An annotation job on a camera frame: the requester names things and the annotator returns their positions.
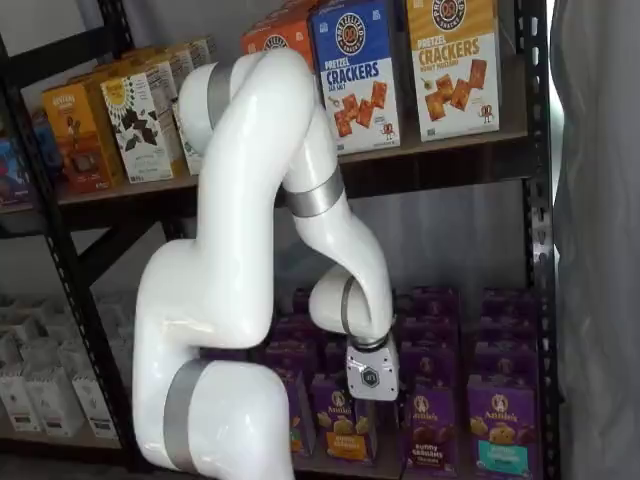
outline pretzel crackers box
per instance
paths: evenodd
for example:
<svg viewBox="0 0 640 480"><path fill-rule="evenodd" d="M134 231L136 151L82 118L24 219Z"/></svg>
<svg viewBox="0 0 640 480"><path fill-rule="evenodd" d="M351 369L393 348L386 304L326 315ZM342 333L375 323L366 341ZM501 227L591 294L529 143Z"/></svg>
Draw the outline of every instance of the pretzel crackers box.
<svg viewBox="0 0 640 480"><path fill-rule="evenodd" d="M494 0L407 0L422 141L498 130Z"/></svg>
<svg viewBox="0 0 640 480"><path fill-rule="evenodd" d="M536 394L525 379L472 374L467 385L477 478L540 478Z"/></svg>
<svg viewBox="0 0 640 480"><path fill-rule="evenodd" d="M385 0L331 2L312 18L318 71L338 154L400 145Z"/></svg>
<svg viewBox="0 0 640 480"><path fill-rule="evenodd" d="M77 193L103 190L124 180L100 94L101 77L99 73L83 75L74 83L42 94L64 172Z"/></svg>

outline blue cracker box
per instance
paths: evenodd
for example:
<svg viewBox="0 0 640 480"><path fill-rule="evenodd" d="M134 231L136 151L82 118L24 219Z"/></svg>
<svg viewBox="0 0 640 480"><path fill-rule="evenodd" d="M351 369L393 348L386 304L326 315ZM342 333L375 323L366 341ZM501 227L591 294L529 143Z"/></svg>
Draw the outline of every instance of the blue cracker box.
<svg viewBox="0 0 640 480"><path fill-rule="evenodd" d="M386 0L332 0L311 18L338 154L400 145L392 21Z"/></svg>
<svg viewBox="0 0 640 480"><path fill-rule="evenodd" d="M18 164L18 157L7 138L0 138L0 205L26 202L27 181Z"/></svg>

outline annie's logo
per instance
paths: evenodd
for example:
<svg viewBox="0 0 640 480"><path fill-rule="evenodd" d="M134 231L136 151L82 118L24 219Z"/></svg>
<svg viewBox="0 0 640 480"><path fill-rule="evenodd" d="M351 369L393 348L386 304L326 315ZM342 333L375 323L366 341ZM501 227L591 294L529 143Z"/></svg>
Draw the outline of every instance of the annie's logo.
<svg viewBox="0 0 640 480"><path fill-rule="evenodd" d="M364 46L366 30L355 13L345 13L336 25L336 43L345 55L355 55Z"/></svg>
<svg viewBox="0 0 640 480"><path fill-rule="evenodd" d="M413 414L413 418L417 420L432 420L437 421L438 416L429 413L429 400L422 395L416 395L413 399L413 408L415 413Z"/></svg>
<svg viewBox="0 0 640 480"><path fill-rule="evenodd" d="M433 0L431 13L440 30L451 31L460 26L467 11L466 0Z"/></svg>
<svg viewBox="0 0 640 480"><path fill-rule="evenodd" d="M270 35L264 42L265 50L273 50L274 48L287 48L289 44L282 35Z"/></svg>
<svg viewBox="0 0 640 480"><path fill-rule="evenodd" d="M490 418L491 420L505 420L508 422L517 422L518 417L513 413L508 413L509 410L509 400L507 397L502 394L496 394L491 398L491 408L493 408L493 412L485 413L486 418Z"/></svg>
<svg viewBox="0 0 640 480"><path fill-rule="evenodd" d="M345 415L351 415L351 409L348 405L345 405L347 401L344 398L344 394L340 391L335 391L331 394L331 403L334 407L329 407L330 413L342 413Z"/></svg>
<svg viewBox="0 0 640 480"><path fill-rule="evenodd" d="M54 97L52 103L56 108L69 108L76 103L76 97L74 95L59 95Z"/></svg>

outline orange cracker box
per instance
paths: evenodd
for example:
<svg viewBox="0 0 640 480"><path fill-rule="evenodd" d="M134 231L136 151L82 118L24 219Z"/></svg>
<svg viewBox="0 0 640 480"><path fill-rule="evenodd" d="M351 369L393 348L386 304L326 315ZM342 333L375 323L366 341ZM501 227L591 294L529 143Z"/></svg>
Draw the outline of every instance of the orange cracker box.
<svg viewBox="0 0 640 480"><path fill-rule="evenodd" d="M314 71L313 46L307 20L309 10L315 3L313 0L291 1L271 12L242 36L245 53L288 47L302 55L311 71Z"/></svg>
<svg viewBox="0 0 640 480"><path fill-rule="evenodd" d="M103 82L102 94L131 183L167 180L186 170L157 65Z"/></svg>
<svg viewBox="0 0 640 480"><path fill-rule="evenodd" d="M494 0L407 0L422 141L498 130Z"/></svg>
<svg viewBox="0 0 640 480"><path fill-rule="evenodd" d="M43 92L64 172L73 191L94 192L124 180L100 84L93 75Z"/></svg>

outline purple snack box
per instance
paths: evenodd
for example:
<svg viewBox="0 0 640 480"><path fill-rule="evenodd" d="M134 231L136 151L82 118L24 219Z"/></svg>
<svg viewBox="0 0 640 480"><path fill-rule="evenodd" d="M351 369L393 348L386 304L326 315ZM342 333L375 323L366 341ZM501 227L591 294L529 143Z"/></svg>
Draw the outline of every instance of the purple snack box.
<svg viewBox="0 0 640 480"><path fill-rule="evenodd" d="M533 342L502 340L476 342L473 371L524 377L529 385L538 378L538 359Z"/></svg>
<svg viewBox="0 0 640 480"><path fill-rule="evenodd" d="M411 296L417 312L460 318L460 294L453 288L414 287Z"/></svg>
<svg viewBox="0 0 640 480"><path fill-rule="evenodd" d="M430 476L455 477L459 471L453 390L419 378L405 405L407 468Z"/></svg>
<svg viewBox="0 0 640 480"><path fill-rule="evenodd" d="M432 380L437 386L457 384L456 353L441 342L402 342L400 345L400 375L405 385L416 377Z"/></svg>
<svg viewBox="0 0 640 480"><path fill-rule="evenodd" d="M538 479L534 389L522 378L472 374L467 395L476 476Z"/></svg>
<svg viewBox="0 0 640 480"><path fill-rule="evenodd" d="M374 402L354 400L344 375L317 374L311 393L327 455L373 463L378 448Z"/></svg>
<svg viewBox="0 0 640 480"><path fill-rule="evenodd" d="M304 378L310 381L318 370L316 345L310 341L273 341L265 349L264 363L273 368L301 371Z"/></svg>
<svg viewBox="0 0 640 480"><path fill-rule="evenodd" d="M289 399L291 453L309 457L316 444L316 430L302 372L280 368L275 372L282 379Z"/></svg>

